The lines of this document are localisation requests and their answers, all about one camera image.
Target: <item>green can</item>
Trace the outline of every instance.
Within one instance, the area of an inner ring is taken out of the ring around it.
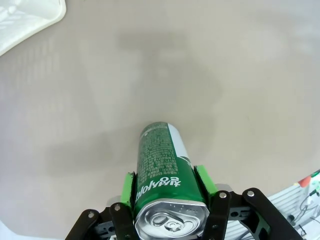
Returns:
[[[209,215],[178,130],[166,122],[141,133],[135,228],[143,240],[200,236]]]

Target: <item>green object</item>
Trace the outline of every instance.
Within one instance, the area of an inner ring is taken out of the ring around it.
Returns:
[[[195,166],[196,171],[198,172],[201,181],[204,185],[204,188],[206,190],[206,193],[208,194],[207,199],[209,202],[207,202],[208,206],[211,206],[211,197],[213,197],[216,192],[218,192],[217,186],[214,184],[214,182],[211,180],[210,176],[208,175],[208,172],[203,165]]]
[[[206,176],[203,178],[214,192],[216,189]],[[136,189],[135,228],[141,239],[171,239],[202,233],[209,211],[174,126],[156,122],[142,131]]]
[[[131,210],[133,210],[133,206],[131,206],[132,199],[132,186],[134,181],[134,173],[128,172],[124,178],[124,184],[122,188],[122,194],[120,198],[120,202],[127,205]]]

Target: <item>bolt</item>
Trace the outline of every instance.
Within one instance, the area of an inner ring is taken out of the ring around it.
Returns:
[[[253,197],[253,196],[255,195],[255,193],[254,193],[253,191],[248,191],[248,192],[247,192],[247,195],[248,195],[249,197]]]
[[[91,212],[89,212],[89,214],[88,214],[88,217],[91,219],[91,218],[93,218],[94,217],[94,212],[93,211],[91,211]]]
[[[226,194],[225,192],[221,192],[221,193],[219,194],[219,197],[222,198],[222,199],[224,199],[224,198],[227,197],[227,194]]]
[[[121,208],[120,205],[115,205],[115,206],[114,206],[114,210],[116,210],[116,211],[119,211],[120,208]]]

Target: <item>aluminum can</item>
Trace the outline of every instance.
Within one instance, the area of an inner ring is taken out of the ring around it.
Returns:
[[[178,130],[166,122],[140,135],[135,228],[143,240],[200,236],[209,215]]]

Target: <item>white plastic tray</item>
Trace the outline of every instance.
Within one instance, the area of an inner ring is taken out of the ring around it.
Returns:
[[[65,0],[0,0],[0,56],[65,14]]]

